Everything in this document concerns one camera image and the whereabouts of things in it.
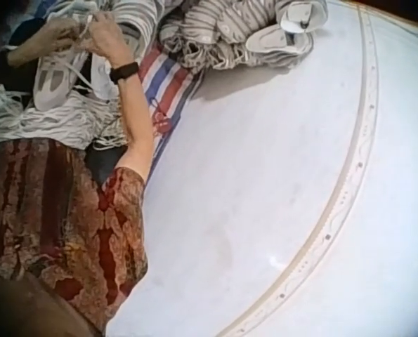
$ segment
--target dark fabric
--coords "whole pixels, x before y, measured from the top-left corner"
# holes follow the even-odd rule
[[[418,0],[356,0],[356,2],[418,22]]]

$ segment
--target white sneaker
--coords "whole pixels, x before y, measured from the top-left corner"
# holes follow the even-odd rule
[[[326,0],[277,0],[277,23],[289,33],[307,33],[321,28],[328,18]]]
[[[246,41],[246,48],[252,53],[281,51],[301,55],[311,48],[311,40],[305,33],[285,32],[279,25],[273,25],[252,34]]]
[[[140,32],[132,27],[120,25],[125,41],[135,55],[139,46]],[[118,97],[119,89],[110,79],[111,66],[106,58],[92,54],[91,56],[91,88],[94,95],[101,100],[112,100]]]
[[[151,42],[157,26],[158,8],[153,0],[120,0],[113,5],[115,22],[121,27],[123,36],[137,62],[140,62]],[[101,100],[111,100],[119,95],[118,86],[110,80],[110,63],[98,55],[91,59],[91,87]]]
[[[71,17],[85,22],[85,34],[91,21],[92,11],[98,10],[93,1],[73,1],[59,3],[48,20],[57,17]],[[71,91],[87,59],[85,51],[76,52],[74,48],[52,53],[39,59],[34,83],[34,104],[39,111],[47,111],[62,105]]]

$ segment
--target decorative border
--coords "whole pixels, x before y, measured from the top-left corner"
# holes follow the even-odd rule
[[[242,337],[263,323],[307,280],[337,238],[362,185],[377,123],[379,71],[369,14],[357,9],[362,32],[362,86],[357,119],[337,184],[315,228],[275,283],[216,337]]]

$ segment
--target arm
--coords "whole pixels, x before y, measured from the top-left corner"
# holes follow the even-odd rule
[[[111,59],[113,68],[133,62],[133,56],[126,46],[124,52],[118,52]],[[122,121],[127,132],[127,151],[116,167],[127,167],[138,173],[144,181],[148,179],[154,154],[154,134],[143,87],[138,75],[118,82],[122,106]]]
[[[28,41],[26,41],[15,50],[9,51],[7,53],[7,64],[10,68],[21,67],[25,63],[38,58],[37,54],[34,52],[35,49],[30,46]]]

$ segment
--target hand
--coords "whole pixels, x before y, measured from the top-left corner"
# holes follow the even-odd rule
[[[49,55],[54,51],[70,48],[79,36],[79,23],[72,18],[53,18],[49,20],[25,44],[35,58]]]
[[[79,36],[79,23],[71,18],[49,20],[25,43],[7,55],[11,67],[19,67],[54,51],[70,48]]]
[[[91,38],[83,40],[81,47],[107,58],[113,68],[134,61],[133,53],[124,41],[123,32],[111,13],[95,13],[89,25],[89,33]]]

